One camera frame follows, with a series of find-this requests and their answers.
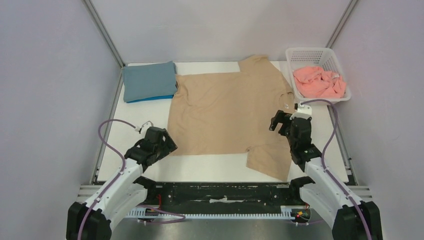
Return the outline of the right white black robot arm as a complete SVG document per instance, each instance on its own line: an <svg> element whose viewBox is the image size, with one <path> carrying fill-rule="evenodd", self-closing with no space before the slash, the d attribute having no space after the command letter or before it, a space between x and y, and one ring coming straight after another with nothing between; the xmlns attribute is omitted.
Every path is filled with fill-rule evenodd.
<svg viewBox="0 0 424 240"><path fill-rule="evenodd" d="M293 162L306 174L290 181L289 199L310 205L331 228L334 240L381 240L378 206L365 201L345 185L326 164L324 154L312 143L312 117L276 112L269 130L287 138Z"/></svg>

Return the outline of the beige t shirt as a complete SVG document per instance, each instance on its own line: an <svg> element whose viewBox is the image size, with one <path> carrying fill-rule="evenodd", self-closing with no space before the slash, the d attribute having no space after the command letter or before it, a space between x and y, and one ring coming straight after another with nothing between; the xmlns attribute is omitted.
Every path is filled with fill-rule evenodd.
<svg viewBox="0 0 424 240"><path fill-rule="evenodd" d="M177 75L167 131L175 156L247 154L246 166L287 181L288 140L269 129L277 111L294 112L295 97L265 55L238 62L238 72Z"/></svg>

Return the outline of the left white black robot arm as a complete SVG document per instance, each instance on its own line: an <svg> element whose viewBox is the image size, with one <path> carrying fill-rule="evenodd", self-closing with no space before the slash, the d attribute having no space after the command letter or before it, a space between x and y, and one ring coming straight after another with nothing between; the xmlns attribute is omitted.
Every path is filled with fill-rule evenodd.
<svg viewBox="0 0 424 240"><path fill-rule="evenodd" d="M123 155L122 166L83 203L68 209L67 240L109 240L118 223L140 203L152 204L157 191L137 183L148 167L177 149L165 128L150 126Z"/></svg>

